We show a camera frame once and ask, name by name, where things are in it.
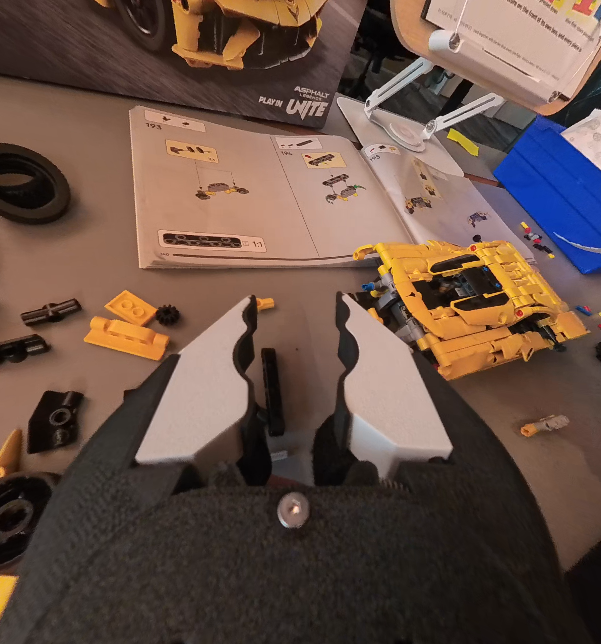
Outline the toy car set box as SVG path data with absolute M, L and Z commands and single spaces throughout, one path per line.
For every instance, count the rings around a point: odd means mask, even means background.
M 321 129 L 366 1 L 0 1 L 0 74 Z

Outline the white patterned paper bag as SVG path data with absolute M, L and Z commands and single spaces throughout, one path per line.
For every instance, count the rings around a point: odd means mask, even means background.
M 572 253 L 601 263 L 601 109 L 564 130 L 561 140 L 563 204 L 552 234 Z

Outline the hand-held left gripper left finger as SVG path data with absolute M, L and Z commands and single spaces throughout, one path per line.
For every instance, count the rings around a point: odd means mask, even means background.
M 236 463 L 253 413 L 255 296 L 247 296 L 177 354 L 177 364 L 135 455 L 141 465 Z

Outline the black beam piece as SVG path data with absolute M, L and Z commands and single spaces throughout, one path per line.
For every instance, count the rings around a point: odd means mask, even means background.
M 281 437 L 286 431 L 277 353 L 273 348 L 261 350 L 265 395 L 265 414 L 269 436 Z

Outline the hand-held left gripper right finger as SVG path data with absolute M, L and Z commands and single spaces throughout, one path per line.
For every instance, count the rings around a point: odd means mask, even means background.
M 337 445 L 375 466 L 447 459 L 452 443 L 412 350 L 352 297 L 336 296 Z

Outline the black toy tyre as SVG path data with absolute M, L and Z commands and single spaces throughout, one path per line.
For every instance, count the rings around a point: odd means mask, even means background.
M 0 143 L 0 216 L 43 225 L 59 220 L 71 205 L 64 174 L 38 152 Z
M 51 472 L 0 479 L 0 573 L 11 573 L 22 559 L 60 479 Z

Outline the grey desk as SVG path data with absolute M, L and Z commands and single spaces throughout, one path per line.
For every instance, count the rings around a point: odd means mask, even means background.
M 25 456 L 29 470 L 61 473 L 83 441 L 157 366 L 155 361 L 87 344 L 94 316 L 123 290 L 155 307 L 178 308 L 168 350 L 177 351 L 249 294 L 273 298 L 258 317 L 249 369 L 264 402 L 260 350 L 277 351 L 287 430 L 272 450 L 288 458 L 274 473 L 312 483 L 314 431 L 334 410 L 337 358 L 335 295 L 374 278 L 348 268 L 158 269 L 138 267 L 128 113 L 133 101 L 0 77 L 0 142 L 50 159 L 72 191 L 68 215 L 26 226 L 0 217 L 0 342 L 40 334 L 51 350 L 0 365 L 0 448 L 26 430 L 43 392 L 79 391 L 79 438 L 70 447 Z M 535 354 L 453 382 L 513 456 L 528 481 L 563 568 L 601 539 L 601 364 L 584 337 L 563 353 Z M 532 437 L 521 426 L 565 415 L 563 429 Z

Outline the yellow toy brick car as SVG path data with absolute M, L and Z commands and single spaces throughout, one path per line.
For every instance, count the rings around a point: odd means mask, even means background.
M 566 350 L 589 331 L 577 314 L 506 241 L 360 246 L 378 277 L 352 294 L 401 341 L 452 381 L 540 350 Z

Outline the open instruction booklet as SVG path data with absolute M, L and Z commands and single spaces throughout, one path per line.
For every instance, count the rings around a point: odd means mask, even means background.
M 136 106 L 129 111 L 138 263 L 149 268 L 353 265 L 378 242 L 532 249 L 440 143 L 372 133 L 267 135 Z

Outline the blue plastic bin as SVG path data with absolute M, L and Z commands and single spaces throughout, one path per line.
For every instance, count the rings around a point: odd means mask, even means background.
M 601 169 L 537 116 L 495 177 L 582 273 L 601 272 Z

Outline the white board stand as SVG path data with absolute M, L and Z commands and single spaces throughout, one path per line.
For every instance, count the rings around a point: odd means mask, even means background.
M 383 102 L 420 76 L 429 73 L 433 67 L 431 61 L 420 57 L 392 80 L 373 91 L 365 103 L 340 97 L 337 105 L 362 146 L 395 143 L 400 149 L 415 154 L 425 164 L 444 174 L 464 176 L 464 171 L 435 134 L 491 108 L 500 107 L 504 103 L 502 97 L 488 93 L 425 125 L 380 108 Z

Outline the yellow sticky note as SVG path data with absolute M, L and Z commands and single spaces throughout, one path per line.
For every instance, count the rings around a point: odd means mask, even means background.
M 462 149 L 464 149 L 471 156 L 479 156 L 479 146 L 456 129 L 449 129 L 447 139 L 460 145 L 460 147 L 462 147 Z

